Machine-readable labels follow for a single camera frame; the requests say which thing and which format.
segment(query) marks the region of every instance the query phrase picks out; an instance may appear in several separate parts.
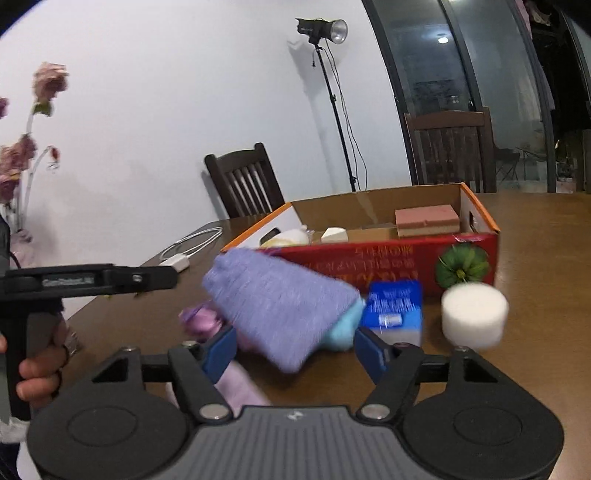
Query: dark wooden chair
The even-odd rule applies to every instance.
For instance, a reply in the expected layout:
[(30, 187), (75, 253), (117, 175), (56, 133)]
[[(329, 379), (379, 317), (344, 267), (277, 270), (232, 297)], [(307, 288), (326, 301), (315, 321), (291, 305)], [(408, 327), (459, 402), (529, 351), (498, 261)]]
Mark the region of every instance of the dark wooden chair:
[(271, 213), (285, 203), (262, 143), (219, 158), (208, 155), (205, 166), (230, 218)]
[(496, 192), (491, 113), (444, 111), (405, 114), (420, 185), (463, 181), (476, 192)]

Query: human hand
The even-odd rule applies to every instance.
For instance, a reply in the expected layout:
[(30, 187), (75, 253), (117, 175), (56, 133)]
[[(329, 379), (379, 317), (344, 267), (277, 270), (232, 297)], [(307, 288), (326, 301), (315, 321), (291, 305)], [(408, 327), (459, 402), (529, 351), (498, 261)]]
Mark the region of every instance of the human hand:
[[(23, 360), (18, 372), (25, 380), (17, 384), (20, 399), (32, 408), (42, 408), (51, 402), (51, 394), (60, 388), (59, 369), (67, 361), (64, 342), (67, 336), (66, 322), (62, 320), (53, 332), (53, 342), (34, 358)], [(6, 338), (0, 335), (0, 353), (7, 349)]]

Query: light stand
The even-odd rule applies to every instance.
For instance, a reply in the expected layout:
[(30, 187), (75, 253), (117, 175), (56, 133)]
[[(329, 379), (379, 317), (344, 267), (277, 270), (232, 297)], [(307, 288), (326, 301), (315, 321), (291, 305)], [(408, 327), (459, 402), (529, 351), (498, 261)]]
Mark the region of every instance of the light stand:
[[(309, 35), (309, 42), (314, 45), (318, 55), (318, 61), (320, 62), (320, 67), (322, 68), (322, 73), (324, 74), (324, 80), (326, 81), (326, 87), (329, 91), (330, 103), (332, 104), (333, 112), (335, 113), (336, 126), (339, 129), (340, 143), (343, 146), (343, 153), (345, 155), (345, 163), (347, 164), (347, 172), (349, 173), (351, 191), (355, 192), (355, 183), (357, 182), (357, 178), (353, 175), (353, 170), (351, 169), (349, 152), (347, 151), (347, 143), (345, 142), (343, 127), (340, 123), (339, 111), (336, 107), (336, 96), (333, 94), (332, 88), (330, 87), (329, 76), (326, 71), (326, 67), (324, 66), (324, 61), (322, 60), (322, 50), (324, 49), (318, 45), (321, 38), (327, 38), (334, 43), (342, 43), (347, 35), (347, 24), (344, 22), (344, 20), (336, 20), (334, 22), (327, 22), (324, 20), (303, 20), (301, 18), (298, 18), (298, 20), (300, 22), (298, 25), (298, 32)], [(338, 29), (344, 29), (344, 32), (335, 32), (335, 26)]]

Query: blue and white package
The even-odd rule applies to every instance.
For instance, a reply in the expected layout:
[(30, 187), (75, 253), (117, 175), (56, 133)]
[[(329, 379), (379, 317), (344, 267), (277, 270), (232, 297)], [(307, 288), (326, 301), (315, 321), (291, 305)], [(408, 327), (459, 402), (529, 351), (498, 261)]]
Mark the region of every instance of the blue and white package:
[(384, 342), (421, 346), (423, 292), (417, 280), (373, 282), (360, 325)]

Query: white cable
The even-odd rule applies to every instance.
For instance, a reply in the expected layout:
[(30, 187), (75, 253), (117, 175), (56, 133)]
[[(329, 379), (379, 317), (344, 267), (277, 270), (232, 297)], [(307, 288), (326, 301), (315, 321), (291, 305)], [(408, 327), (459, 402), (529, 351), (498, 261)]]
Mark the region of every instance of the white cable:
[(214, 228), (208, 228), (207, 230), (202, 230), (200, 232), (191, 233), (191, 235), (187, 235), (187, 236), (181, 238), (177, 242), (170, 245), (170, 247), (168, 247), (166, 250), (164, 250), (160, 254), (160, 260), (161, 261), (168, 260), (168, 258), (166, 258), (166, 254), (168, 252), (170, 252), (172, 249), (177, 248), (180, 245), (182, 245), (183, 243), (188, 242), (189, 240), (192, 240), (193, 238), (197, 238), (200, 235), (205, 235), (206, 233), (212, 233), (213, 235), (211, 237), (209, 237), (207, 240), (205, 240), (204, 242), (201, 242), (200, 244), (195, 245), (195, 247), (191, 247), (191, 248), (185, 250), (184, 252), (180, 252), (177, 255), (184, 255), (187, 258), (191, 258), (193, 255), (199, 253), (205, 247), (207, 247), (208, 245), (211, 245), (212, 243), (214, 243), (215, 240), (220, 238), (222, 236), (223, 229), (222, 229), (222, 227), (217, 226)]

